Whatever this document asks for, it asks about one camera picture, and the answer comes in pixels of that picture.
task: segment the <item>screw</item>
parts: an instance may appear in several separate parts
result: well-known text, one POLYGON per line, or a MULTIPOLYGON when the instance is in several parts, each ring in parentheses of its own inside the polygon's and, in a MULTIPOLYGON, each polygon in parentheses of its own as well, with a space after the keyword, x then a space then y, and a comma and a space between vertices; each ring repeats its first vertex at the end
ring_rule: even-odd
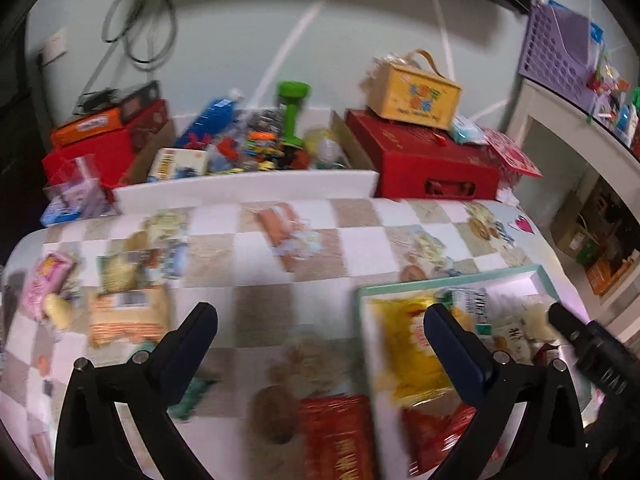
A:
POLYGON ((505 365, 509 362, 509 354, 507 352, 503 352, 502 350, 498 350, 494 353, 494 360, 498 361, 501 365, 505 365))
POLYGON ((135 364, 141 365, 142 363, 146 362, 147 359, 149 359, 149 352, 147 352, 146 350, 139 350, 135 354, 133 354, 132 359, 135 364))
POLYGON ((564 372, 566 370, 566 363, 562 361, 562 359, 554 359, 554 368, 559 372, 564 372))
POLYGON ((81 372, 86 368, 88 364, 89 364, 89 359, 87 359, 86 357, 79 357, 74 361, 74 368, 79 372, 81 372))

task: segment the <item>yellow chips bag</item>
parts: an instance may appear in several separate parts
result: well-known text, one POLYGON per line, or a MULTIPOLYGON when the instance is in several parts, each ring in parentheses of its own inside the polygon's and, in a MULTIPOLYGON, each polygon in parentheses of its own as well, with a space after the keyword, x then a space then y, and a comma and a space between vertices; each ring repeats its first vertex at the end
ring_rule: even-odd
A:
MULTIPOLYGON (((394 375, 392 398, 403 406, 437 398, 452 390, 440 361, 424 335, 426 309, 436 303, 431 294, 405 300, 374 300, 382 324, 387 363, 394 375)), ((457 319, 464 313, 453 308, 457 319)))

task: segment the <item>purple plastic board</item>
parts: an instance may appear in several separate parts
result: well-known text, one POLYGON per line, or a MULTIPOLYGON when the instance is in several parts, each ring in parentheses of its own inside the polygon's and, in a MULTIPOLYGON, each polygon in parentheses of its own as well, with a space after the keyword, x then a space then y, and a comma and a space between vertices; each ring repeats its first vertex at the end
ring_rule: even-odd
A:
POLYGON ((585 16, 561 7, 535 7, 518 72, 589 113, 596 101, 596 93, 587 88, 589 34, 585 16))

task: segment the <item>table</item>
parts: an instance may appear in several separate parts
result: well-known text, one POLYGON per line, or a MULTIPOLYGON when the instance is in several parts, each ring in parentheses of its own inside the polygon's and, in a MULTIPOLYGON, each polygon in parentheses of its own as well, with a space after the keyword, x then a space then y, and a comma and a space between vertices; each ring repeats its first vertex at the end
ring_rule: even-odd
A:
MULTIPOLYGON (((522 147, 532 121, 546 126, 580 154, 609 183, 640 221, 640 162, 619 140, 596 121, 587 124, 586 114, 570 102, 533 81, 523 79, 507 128, 507 135, 519 147, 522 147)), ((591 188, 594 184, 595 180, 591 179, 591 188)), ((583 200, 590 190, 582 193, 583 200)), ((638 276, 640 265, 635 265, 620 281, 620 285, 603 298, 601 312, 607 310, 638 276)), ((634 301, 607 328, 622 341, 638 332, 640 300, 634 301)))
MULTIPOLYGON (((497 250, 472 233, 468 204, 461 202, 336 199, 289 204, 322 240, 322 250, 298 262, 294 272, 283 270, 255 221, 255 212, 273 202, 182 210, 189 218, 189 266, 181 279, 170 282, 174 326, 198 301, 216 307, 218 334, 202 367, 222 380, 207 393, 194 416, 177 423, 177 428, 217 480, 303 478, 302 438, 297 435, 282 446, 256 438, 248 429, 252 399, 273 381, 270 370, 287 358, 285 345, 301 326, 313 326, 341 359, 342 382, 334 384, 336 392, 366 390, 358 327, 353 321, 353 292, 360 286, 399 281, 401 255, 406 250, 402 236, 410 226, 421 225, 437 237, 446 246, 444 254, 454 261, 454 269, 462 273, 542 264, 563 302, 587 319, 580 297, 540 232, 535 226, 532 234, 512 227, 522 215, 516 208, 482 202, 514 238, 515 247, 497 250)), ((79 221, 32 234, 33 243, 25 238, 20 254, 12 254, 5 277, 33 265, 37 255, 76 248, 84 257, 80 280, 85 297, 99 285, 95 257, 137 231, 145 216, 79 221), (24 256, 29 251, 31 261, 24 256)), ((19 310, 8 335, 0 418, 41 478, 46 471, 32 436, 46 434, 55 440, 73 361, 84 355, 97 365, 114 364, 126 360, 136 348, 124 341, 92 348, 87 344, 86 305, 81 302, 76 314, 71 330, 58 333, 19 310), (45 377, 38 370, 40 356, 51 363, 45 377), (51 396, 45 393, 45 381, 51 384, 51 396)), ((125 406, 120 407, 120 417, 141 467, 159 478, 125 406)))

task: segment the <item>box handle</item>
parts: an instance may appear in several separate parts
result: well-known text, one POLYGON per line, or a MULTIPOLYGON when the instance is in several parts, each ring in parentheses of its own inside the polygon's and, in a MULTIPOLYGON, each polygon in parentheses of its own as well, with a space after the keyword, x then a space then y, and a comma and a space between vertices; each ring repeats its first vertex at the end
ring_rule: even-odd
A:
POLYGON ((458 182, 455 180, 428 179, 424 183, 424 192, 429 197, 472 199, 476 195, 476 184, 473 182, 458 182))
POLYGON ((410 61, 412 61, 414 59, 416 54, 420 54, 424 59, 426 59, 429 62, 429 65, 431 66, 431 69, 437 75, 439 75, 443 79, 446 79, 440 72, 438 72, 438 69, 436 68, 436 62, 433 60, 433 57, 431 57, 431 54, 429 54, 426 50, 423 50, 421 48, 416 48, 415 50, 412 50, 411 52, 409 52, 405 56, 402 56, 402 59, 404 59, 407 63, 409 63, 410 61))

